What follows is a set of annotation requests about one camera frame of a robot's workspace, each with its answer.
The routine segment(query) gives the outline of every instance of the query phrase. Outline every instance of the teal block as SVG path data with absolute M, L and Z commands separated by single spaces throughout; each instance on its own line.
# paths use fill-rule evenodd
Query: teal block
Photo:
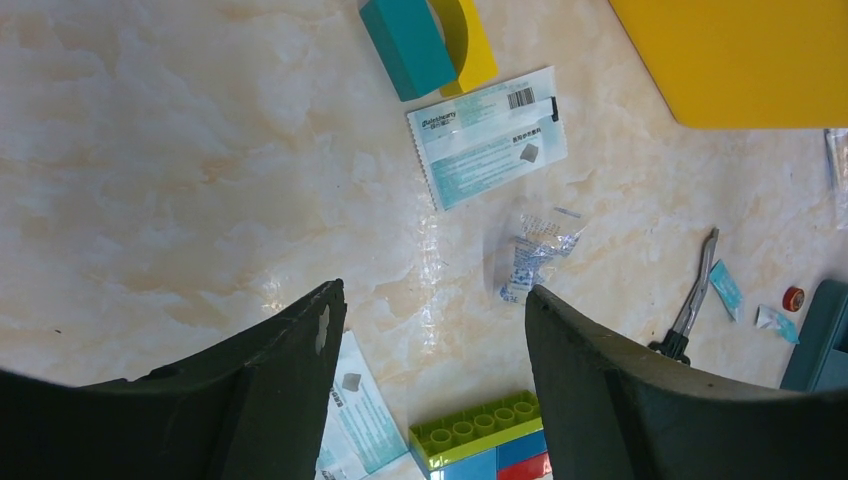
M 430 480 L 496 480 L 498 454 L 489 449 L 430 474 Z
M 401 101 L 456 80 L 426 0 L 371 0 L 359 15 Z

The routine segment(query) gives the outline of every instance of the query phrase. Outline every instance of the plastic bag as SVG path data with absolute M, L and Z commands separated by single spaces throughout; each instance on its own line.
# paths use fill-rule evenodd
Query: plastic bag
M 765 305 L 760 305 L 757 311 L 757 328 L 777 330 L 777 333 L 787 342 L 795 345 L 801 343 L 795 324 L 777 310 Z
M 510 273 L 498 296 L 524 305 L 533 286 L 545 283 L 555 273 L 554 260 L 571 255 L 586 223 L 583 215 L 560 207 L 522 214 L 519 233 L 513 237 Z
M 828 176 L 836 206 L 836 228 L 848 229 L 848 128 L 824 131 Z

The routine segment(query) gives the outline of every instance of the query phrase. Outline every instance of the yellow cutting board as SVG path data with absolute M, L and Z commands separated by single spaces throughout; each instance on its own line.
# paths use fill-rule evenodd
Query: yellow cutting board
M 678 122 L 848 127 L 848 0 L 610 0 Z

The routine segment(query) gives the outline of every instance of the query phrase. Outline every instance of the dark green curved part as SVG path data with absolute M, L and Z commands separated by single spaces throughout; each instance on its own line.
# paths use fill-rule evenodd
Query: dark green curved part
M 848 391 L 679 364 L 534 287 L 525 327 L 554 478 L 845 478 Z
M 346 310 L 342 281 L 327 282 L 133 382 L 0 372 L 0 478 L 313 480 Z

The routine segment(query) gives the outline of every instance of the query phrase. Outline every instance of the lego brick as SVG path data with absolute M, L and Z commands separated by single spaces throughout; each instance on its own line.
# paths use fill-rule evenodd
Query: lego brick
M 498 470 L 511 467 L 529 458 L 539 456 L 548 451 L 545 442 L 545 432 L 536 432 L 530 435 L 505 443 L 497 448 Z
M 497 480 L 537 480 L 552 472 L 547 453 L 499 470 Z
M 495 55 L 483 29 L 474 0 L 430 0 L 442 23 L 456 81 L 442 87 L 449 97 L 470 92 L 498 74 Z
M 541 430 L 539 401 L 524 391 L 412 426 L 409 441 L 426 474 Z
M 430 480 L 495 480 L 498 476 L 497 453 L 487 450 L 432 472 Z
M 426 0 L 370 0 L 359 14 L 401 101 L 456 80 Z

